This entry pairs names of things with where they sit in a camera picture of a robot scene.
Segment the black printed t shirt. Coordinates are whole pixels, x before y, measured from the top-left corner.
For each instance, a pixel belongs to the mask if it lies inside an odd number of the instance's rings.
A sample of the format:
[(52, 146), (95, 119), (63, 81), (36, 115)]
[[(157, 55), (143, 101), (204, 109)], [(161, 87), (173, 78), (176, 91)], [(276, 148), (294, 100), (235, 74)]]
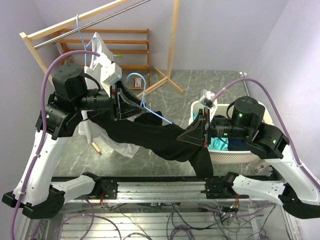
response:
[(113, 120), (109, 111), (89, 111), (87, 115), (117, 143), (143, 147), (167, 161), (188, 161), (200, 179), (214, 175), (208, 149), (178, 141), (177, 137), (184, 129), (174, 123), (162, 125), (163, 120), (150, 112), (141, 114), (134, 121)]

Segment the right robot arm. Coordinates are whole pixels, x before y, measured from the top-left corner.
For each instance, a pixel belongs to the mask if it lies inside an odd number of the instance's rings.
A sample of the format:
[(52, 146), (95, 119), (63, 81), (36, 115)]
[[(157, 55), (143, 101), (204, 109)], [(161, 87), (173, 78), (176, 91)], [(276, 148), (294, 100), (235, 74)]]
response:
[(320, 190), (316, 179), (309, 179), (293, 153), (293, 144), (276, 126), (263, 121), (265, 107), (250, 96), (242, 96), (228, 107), (232, 115), (211, 116), (208, 109), (198, 111), (195, 120), (177, 137), (180, 142), (207, 147), (212, 138), (243, 139), (246, 148), (269, 163), (284, 182), (261, 181), (229, 172), (220, 182), (226, 198), (252, 196), (280, 205), (298, 219), (320, 216)]

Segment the white t shirt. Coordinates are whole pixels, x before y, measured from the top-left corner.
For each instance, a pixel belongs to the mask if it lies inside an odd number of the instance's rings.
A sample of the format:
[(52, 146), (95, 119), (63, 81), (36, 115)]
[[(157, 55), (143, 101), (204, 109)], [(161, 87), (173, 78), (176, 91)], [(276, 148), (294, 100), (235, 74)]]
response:
[[(117, 64), (112, 63), (114, 54), (107, 48), (98, 32), (94, 33), (90, 43), (91, 50), (100, 56), (92, 55), (90, 66), (85, 66), (84, 72), (96, 79), (101, 88), (110, 94), (111, 85), (122, 78), (122, 70)], [(134, 144), (118, 143), (112, 140), (106, 130), (89, 119), (79, 124), (78, 133), (86, 136), (89, 144), (93, 143), (94, 138), (100, 138), (113, 150), (129, 158), (133, 158), (140, 148)]]

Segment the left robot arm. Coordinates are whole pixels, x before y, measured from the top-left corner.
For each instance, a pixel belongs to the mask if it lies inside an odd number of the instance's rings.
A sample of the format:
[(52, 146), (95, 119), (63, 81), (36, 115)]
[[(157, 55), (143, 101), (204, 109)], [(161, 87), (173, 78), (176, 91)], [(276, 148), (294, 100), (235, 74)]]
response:
[(90, 172), (63, 182), (52, 183), (60, 155), (82, 123), (82, 111), (95, 115), (108, 111), (111, 120), (122, 120), (143, 111), (140, 100), (123, 85), (122, 69), (114, 62), (101, 68), (96, 88), (89, 89), (90, 76), (75, 63), (60, 66), (53, 76), (54, 93), (36, 122), (32, 154), (20, 183), (2, 197), (12, 208), (33, 220), (50, 219), (63, 205), (81, 196), (98, 198), (105, 190), (102, 179)]

